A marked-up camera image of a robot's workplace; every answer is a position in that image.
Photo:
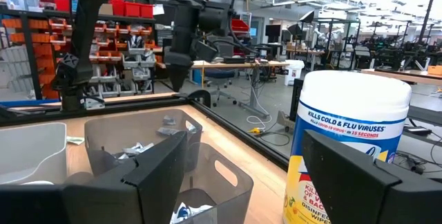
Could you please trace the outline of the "wooden workbench top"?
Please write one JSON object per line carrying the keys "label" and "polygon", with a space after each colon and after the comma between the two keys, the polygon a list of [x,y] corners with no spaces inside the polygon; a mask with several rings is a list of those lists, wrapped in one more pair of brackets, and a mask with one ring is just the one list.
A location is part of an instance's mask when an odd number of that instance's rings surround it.
{"label": "wooden workbench top", "polygon": [[427,71],[418,71],[418,70],[387,71],[387,70],[369,68],[361,70],[361,73],[394,78],[404,82],[414,82],[417,84],[431,84],[431,85],[442,86],[442,75],[431,75]]}

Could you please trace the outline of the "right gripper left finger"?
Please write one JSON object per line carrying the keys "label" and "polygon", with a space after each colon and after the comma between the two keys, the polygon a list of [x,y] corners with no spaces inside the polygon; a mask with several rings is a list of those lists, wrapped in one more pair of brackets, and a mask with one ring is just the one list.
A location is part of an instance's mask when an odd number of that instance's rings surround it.
{"label": "right gripper left finger", "polygon": [[84,184],[2,185],[0,224],[169,224],[186,145],[179,131]]}

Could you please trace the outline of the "black monitor on stand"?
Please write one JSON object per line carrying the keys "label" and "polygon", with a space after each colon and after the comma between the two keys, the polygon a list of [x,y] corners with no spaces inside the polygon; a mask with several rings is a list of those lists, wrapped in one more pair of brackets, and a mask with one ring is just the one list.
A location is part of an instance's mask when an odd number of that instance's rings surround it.
{"label": "black monitor on stand", "polygon": [[265,35],[268,43],[278,43],[281,34],[281,25],[266,25]]}

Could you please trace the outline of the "shelf with red bins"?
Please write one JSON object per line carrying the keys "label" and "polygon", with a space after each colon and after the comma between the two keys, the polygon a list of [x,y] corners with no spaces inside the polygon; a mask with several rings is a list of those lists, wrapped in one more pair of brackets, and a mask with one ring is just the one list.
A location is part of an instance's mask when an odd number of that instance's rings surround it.
{"label": "shelf with red bins", "polygon": [[249,32],[249,26],[241,19],[232,19],[231,28],[234,33],[247,33]]}

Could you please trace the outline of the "black softbox lamp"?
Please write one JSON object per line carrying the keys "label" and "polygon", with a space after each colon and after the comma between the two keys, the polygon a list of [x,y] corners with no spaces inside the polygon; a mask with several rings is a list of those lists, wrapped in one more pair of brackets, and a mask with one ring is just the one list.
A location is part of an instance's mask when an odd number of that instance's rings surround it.
{"label": "black softbox lamp", "polygon": [[302,23],[310,24],[314,20],[314,17],[315,17],[315,10],[311,10],[311,11],[307,12],[305,15],[303,15],[299,19],[299,21]]}

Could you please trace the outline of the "wooden desk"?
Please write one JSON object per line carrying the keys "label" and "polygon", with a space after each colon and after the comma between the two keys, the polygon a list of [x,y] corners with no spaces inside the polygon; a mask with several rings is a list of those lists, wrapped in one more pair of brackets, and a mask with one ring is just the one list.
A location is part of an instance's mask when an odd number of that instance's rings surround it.
{"label": "wooden desk", "polygon": [[271,68],[273,67],[282,67],[285,68],[288,66],[288,63],[286,62],[277,62],[277,61],[268,61],[263,62],[260,61],[254,61],[254,62],[245,62],[242,64],[225,64],[225,63],[209,63],[205,61],[196,61],[190,68],[186,78],[191,78],[191,72],[194,70],[201,70],[201,86],[204,86],[204,70],[206,68],[233,68],[236,72],[238,69],[249,69],[251,72],[248,72],[247,75],[249,77],[249,81],[251,83],[250,88],[250,96],[249,96],[249,102],[244,103],[241,101],[238,101],[238,105],[251,113],[255,114],[256,116],[259,116],[260,118],[268,118],[269,113],[266,112],[263,108],[261,108],[258,105],[258,88],[260,87],[260,70],[263,68],[266,68],[269,72],[271,72]]}

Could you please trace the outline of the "white disinfectant wipes canister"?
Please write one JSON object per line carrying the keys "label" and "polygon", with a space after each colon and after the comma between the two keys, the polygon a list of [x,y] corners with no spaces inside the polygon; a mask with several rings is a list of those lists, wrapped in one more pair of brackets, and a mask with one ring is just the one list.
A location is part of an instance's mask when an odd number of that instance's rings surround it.
{"label": "white disinfectant wipes canister", "polygon": [[306,74],[289,157],[284,224],[331,224],[302,156],[305,130],[392,163],[411,96],[411,86],[393,78],[345,71]]}

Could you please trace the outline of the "rack of red bins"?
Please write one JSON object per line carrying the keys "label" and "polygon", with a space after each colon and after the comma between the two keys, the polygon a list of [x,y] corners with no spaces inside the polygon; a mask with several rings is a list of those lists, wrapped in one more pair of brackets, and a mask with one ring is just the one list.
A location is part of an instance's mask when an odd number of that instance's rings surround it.
{"label": "rack of red bins", "polygon": [[36,100],[58,100],[51,88],[64,20],[44,12],[0,9],[0,58],[11,78],[8,86]]}

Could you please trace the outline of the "white trash can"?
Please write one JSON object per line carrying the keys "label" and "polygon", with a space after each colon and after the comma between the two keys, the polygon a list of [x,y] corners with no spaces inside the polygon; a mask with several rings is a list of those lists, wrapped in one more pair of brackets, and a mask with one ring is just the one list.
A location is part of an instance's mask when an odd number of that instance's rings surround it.
{"label": "white trash can", "polygon": [[294,80],[299,79],[301,71],[305,67],[304,61],[298,59],[285,60],[288,66],[285,67],[287,74],[285,75],[285,86],[293,86]]}

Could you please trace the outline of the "clear plastic box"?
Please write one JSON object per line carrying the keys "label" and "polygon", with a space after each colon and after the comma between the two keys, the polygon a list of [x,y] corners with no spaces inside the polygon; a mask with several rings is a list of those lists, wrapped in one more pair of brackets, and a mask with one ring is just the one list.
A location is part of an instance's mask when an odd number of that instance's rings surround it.
{"label": "clear plastic box", "polygon": [[30,12],[42,12],[43,8],[39,6],[39,0],[6,0],[9,10],[22,10]]}

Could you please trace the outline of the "black aluminium table frame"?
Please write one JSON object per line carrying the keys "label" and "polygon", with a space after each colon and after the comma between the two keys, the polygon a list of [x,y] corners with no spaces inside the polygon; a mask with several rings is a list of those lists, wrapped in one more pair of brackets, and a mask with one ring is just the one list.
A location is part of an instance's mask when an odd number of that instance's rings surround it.
{"label": "black aluminium table frame", "polygon": [[0,105],[0,127],[12,127],[20,124],[35,124],[55,120],[69,120],[116,113],[132,113],[150,109],[183,106],[184,111],[195,117],[197,114],[210,119],[208,134],[220,134],[214,147],[237,166],[272,163],[283,171],[288,170],[289,159],[267,147],[211,110],[211,96],[205,90],[186,93],[158,93],[128,97],[106,98],[104,108],[93,110],[64,111],[60,102],[19,105],[6,107]]}

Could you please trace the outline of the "blue bar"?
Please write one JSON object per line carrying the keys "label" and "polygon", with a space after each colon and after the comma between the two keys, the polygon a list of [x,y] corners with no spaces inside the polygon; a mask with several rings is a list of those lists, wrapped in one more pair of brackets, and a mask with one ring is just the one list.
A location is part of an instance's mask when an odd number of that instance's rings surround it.
{"label": "blue bar", "polygon": [[6,107],[19,107],[19,106],[38,106],[41,104],[58,103],[60,100],[17,100],[17,101],[3,101],[0,102],[1,106]]}

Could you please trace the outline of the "black robot workstation frame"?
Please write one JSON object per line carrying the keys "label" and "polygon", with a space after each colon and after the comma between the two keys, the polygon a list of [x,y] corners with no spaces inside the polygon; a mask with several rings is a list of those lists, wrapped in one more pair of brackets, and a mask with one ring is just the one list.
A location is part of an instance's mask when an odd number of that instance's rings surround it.
{"label": "black robot workstation frame", "polygon": [[350,71],[356,65],[355,47],[360,32],[359,20],[314,19],[314,45],[319,54],[319,69]]}

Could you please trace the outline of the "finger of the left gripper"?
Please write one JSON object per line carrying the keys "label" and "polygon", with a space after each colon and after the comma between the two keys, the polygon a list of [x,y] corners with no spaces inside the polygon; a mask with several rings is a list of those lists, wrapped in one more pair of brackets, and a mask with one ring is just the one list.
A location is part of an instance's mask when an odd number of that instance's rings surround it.
{"label": "finger of the left gripper", "polygon": [[175,92],[179,91],[179,70],[175,66],[168,66],[169,78],[171,81],[172,89]]}
{"label": "finger of the left gripper", "polygon": [[177,92],[180,91],[180,89],[183,86],[183,83],[186,79],[186,76],[189,72],[190,66],[178,66],[177,67]]}

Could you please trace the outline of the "black controller box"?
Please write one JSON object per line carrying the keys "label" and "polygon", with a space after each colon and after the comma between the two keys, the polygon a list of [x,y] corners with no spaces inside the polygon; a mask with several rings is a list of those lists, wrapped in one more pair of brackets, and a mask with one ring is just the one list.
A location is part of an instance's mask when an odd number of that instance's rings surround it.
{"label": "black controller box", "polygon": [[302,80],[302,79],[295,79],[294,80],[292,97],[291,97],[291,106],[290,106],[290,112],[289,112],[289,119],[292,121],[296,120],[298,103],[299,103],[299,99],[300,99],[300,93],[302,90],[303,82],[304,82],[304,80]]}

